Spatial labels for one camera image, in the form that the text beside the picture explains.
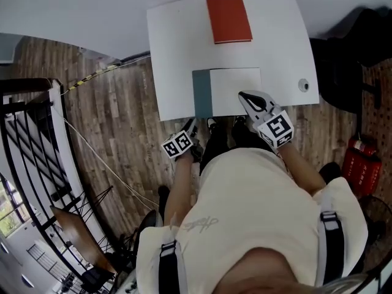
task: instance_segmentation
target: orange notebook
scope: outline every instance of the orange notebook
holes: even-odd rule
[[[243,0],[207,0],[207,6],[215,43],[252,40]]]

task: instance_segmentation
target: white t-shirt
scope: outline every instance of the white t-shirt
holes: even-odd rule
[[[344,275],[364,250],[368,231],[362,210],[344,178],[327,185],[342,221]],[[183,220],[181,245],[189,293],[212,293],[225,273],[256,247],[281,253],[298,282],[314,285],[317,271],[320,192],[311,197],[289,177],[277,156],[239,148],[214,158],[200,180],[197,203]],[[146,228],[140,236],[137,282],[140,293],[157,283],[154,256],[170,227]]]

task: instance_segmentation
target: person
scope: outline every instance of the person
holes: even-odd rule
[[[190,152],[176,162],[164,226],[140,236],[137,283],[140,293],[157,292],[156,256],[168,232],[181,246],[187,293],[310,293],[318,262],[321,192],[345,233],[347,276],[363,253],[367,227],[344,178],[326,185],[292,143],[277,150],[236,117],[233,149],[226,130],[208,119],[211,137],[200,163],[200,191],[190,204]]]

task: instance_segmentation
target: black suspender strap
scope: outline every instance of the black suspender strap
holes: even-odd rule
[[[163,244],[159,256],[159,294],[180,294],[176,243]]]
[[[323,284],[339,279],[344,269],[344,233],[334,211],[324,211],[320,220],[325,228],[326,265]]]

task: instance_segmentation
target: gray-green strip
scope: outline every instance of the gray-green strip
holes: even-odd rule
[[[211,97],[211,78],[209,70],[192,71],[194,83],[194,102],[196,118],[213,116],[213,99]]]

